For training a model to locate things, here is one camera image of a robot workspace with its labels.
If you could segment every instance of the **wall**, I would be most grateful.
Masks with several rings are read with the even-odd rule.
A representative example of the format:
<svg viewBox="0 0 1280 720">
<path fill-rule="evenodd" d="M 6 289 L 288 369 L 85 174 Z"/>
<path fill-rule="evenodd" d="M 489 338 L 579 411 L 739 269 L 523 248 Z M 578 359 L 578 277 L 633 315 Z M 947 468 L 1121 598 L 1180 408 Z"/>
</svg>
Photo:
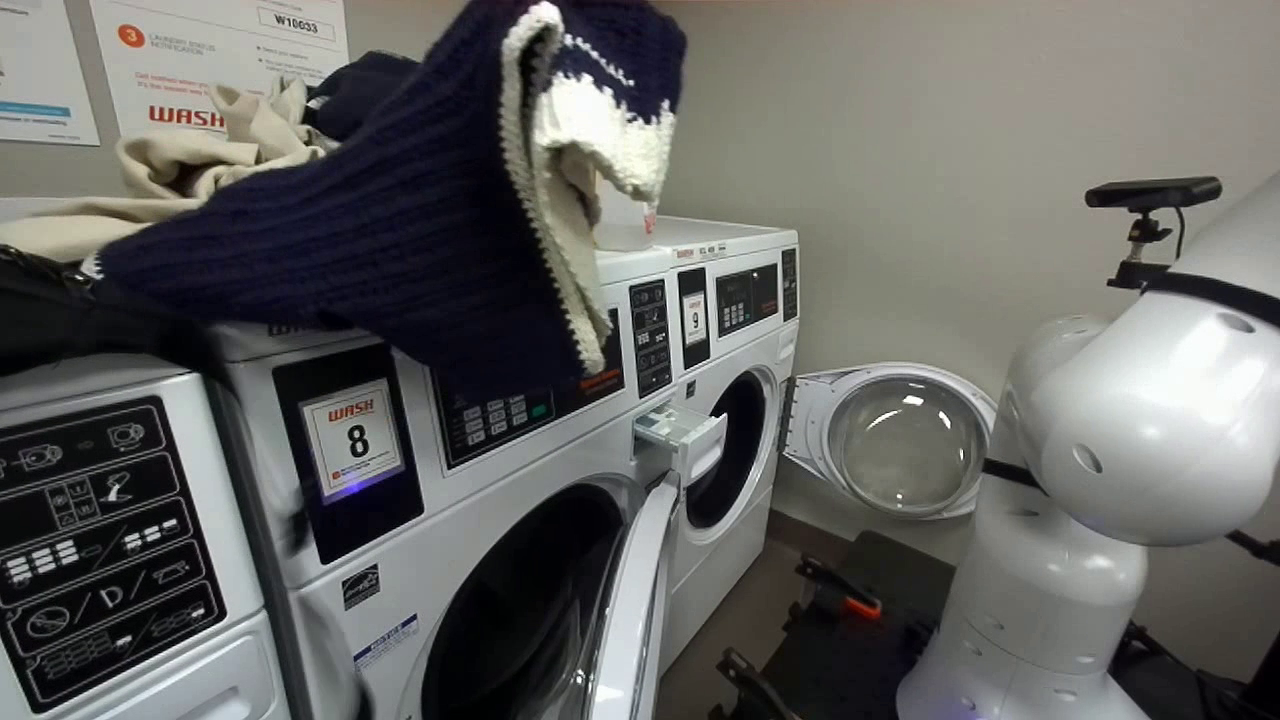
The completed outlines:
<svg viewBox="0 0 1280 720">
<path fill-rule="evenodd" d="M 367 48 L 425 55 L 441 29 L 452 21 L 461 0 L 349 0 L 349 46 L 352 61 Z M 6 146 L 0 140 L 0 201 L 6 197 L 120 197 L 118 174 L 118 112 L 108 98 L 108 75 L 102 64 L 92 13 L 85 0 L 67 3 L 74 32 L 82 46 L 82 67 L 102 130 L 97 150 L 58 150 L 58 146 Z"/>
<path fill-rule="evenodd" d="M 1280 167 L 1269 0 L 666 0 L 688 29 L 668 211 L 801 229 L 801 369 L 932 359 L 988 394 L 1062 314 L 1116 314 L 1116 178 Z M 776 504 L 956 559 L 965 528 L 896 528 L 783 468 Z M 1158 553 L 1144 622 L 1245 677 L 1280 633 L 1280 571 L 1224 544 Z"/>
</svg>

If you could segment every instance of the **folded cloth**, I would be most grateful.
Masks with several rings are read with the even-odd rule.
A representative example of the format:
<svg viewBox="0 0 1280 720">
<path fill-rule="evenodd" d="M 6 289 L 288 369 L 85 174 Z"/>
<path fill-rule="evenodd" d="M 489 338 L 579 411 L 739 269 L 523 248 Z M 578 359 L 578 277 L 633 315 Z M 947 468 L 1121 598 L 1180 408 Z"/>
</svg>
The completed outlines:
<svg viewBox="0 0 1280 720">
<path fill-rule="evenodd" d="M 378 109 L 397 98 L 397 87 L 415 73 L 415 61 L 363 51 L 358 64 L 344 64 L 308 93 L 308 126 L 331 140 L 352 140 Z"/>
<path fill-rule="evenodd" d="M 504 46 L 504 152 L 587 369 L 607 306 L 595 274 L 595 178 L 655 203 L 678 131 L 683 32 L 645 0 L 533 7 Z"/>
<path fill-rule="evenodd" d="M 89 197 L 0 223 L 0 246 L 74 266 L 149 223 L 202 210 L 246 178 L 308 166 L 331 146 L 300 126 L 304 102 L 304 85 L 283 85 L 270 98 L 219 85 L 211 87 L 211 109 L 228 121 L 228 135 L 196 130 L 142 131 L 118 150 L 133 197 Z"/>
<path fill-rule="evenodd" d="M 591 7 L 612 36 L 679 36 L 640 0 L 574 3 Z M 508 178 L 533 178 L 533 161 L 515 130 L 530 102 L 504 75 L 504 48 L 539 48 L 530 29 L 548 21 L 561 21 L 548 0 L 473 0 L 339 152 L 240 181 L 202 211 L 112 246 L 106 277 L 202 321 L 358 326 L 473 394 L 602 371 L 602 343 L 569 331 L 591 321 L 569 315 L 563 257 L 539 254 Z M 536 55 L 522 67 L 533 73 L 523 87 L 548 87 Z"/>
</svg>

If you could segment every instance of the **white robot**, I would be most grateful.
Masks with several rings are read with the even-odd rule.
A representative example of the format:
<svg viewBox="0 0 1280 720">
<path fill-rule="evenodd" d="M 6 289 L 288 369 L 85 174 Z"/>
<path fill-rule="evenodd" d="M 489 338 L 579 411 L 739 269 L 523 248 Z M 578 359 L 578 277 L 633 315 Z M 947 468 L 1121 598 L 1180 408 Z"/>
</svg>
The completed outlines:
<svg viewBox="0 0 1280 720">
<path fill-rule="evenodd" d="M 1184 210 L 1203 185 L 1089 197 Z M 1013 365 L 988 482 L 941 633 L 896 691 L 905 720 L 1137 720 L 1110 660 L 1144 592 L 1150 544 L 1242 528 L 1280 466 L 1280 178 L 1170 274 L 1121 266 L 1144 298 L 1112 326 L 1062 321 Z"/>
</svg>

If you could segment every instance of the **white fabric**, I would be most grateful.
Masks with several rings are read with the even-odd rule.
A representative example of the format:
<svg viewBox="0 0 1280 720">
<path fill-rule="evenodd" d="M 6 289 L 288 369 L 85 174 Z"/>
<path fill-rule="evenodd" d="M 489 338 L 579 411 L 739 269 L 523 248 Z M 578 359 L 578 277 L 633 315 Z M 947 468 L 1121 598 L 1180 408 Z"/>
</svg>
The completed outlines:
<svg viewBox="0 0 1280 720">
<path fill-rule="evenodd" d="M 578 351 L 587 371 L 602 371 L 612 321 L 591 242 L 591 223 L 602 218 L 595 178 L 633 201 L 655 203 L 668 178 L 678 116 L 666 109 L 651 126 L 645 126 L 595 80 L 548 75 L 563 46 L 585 42 L 563 32 L 563 18 L 548 0 L 533 3 L 508 32 L 500 140 L 545 266 L 553 269 Z M 523 102 L 530 51 L 536 51 L 533 87 L 545 87 L 533 103 Z"/>
<path fill-rule="evenodd" d="M 0 246 L 48 261 L 85 261 L 112 242 L 202 210 L 211 192 L 271 167 L 325 155 L 331 146 L 304 126 L 304 85 L 254 98 L 211 87 L 228 135 L 196 130 L 158 130 L 118 150 L 133 197 L 89 197 L 67 210 L 0 223 Z"/>
</svg>

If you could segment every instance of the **laundry room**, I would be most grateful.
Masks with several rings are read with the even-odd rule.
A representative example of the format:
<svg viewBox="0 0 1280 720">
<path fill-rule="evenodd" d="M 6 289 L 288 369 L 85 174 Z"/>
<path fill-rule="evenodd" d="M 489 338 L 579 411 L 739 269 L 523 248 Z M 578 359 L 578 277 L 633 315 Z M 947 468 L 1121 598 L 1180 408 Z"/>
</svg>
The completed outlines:
<svg viewBox="0 0 1280 720">
<path fill-rule="evenodd" d="M 1278 32 L 0 0 L 0 720 L 1278 720 Z"/>
</svg>

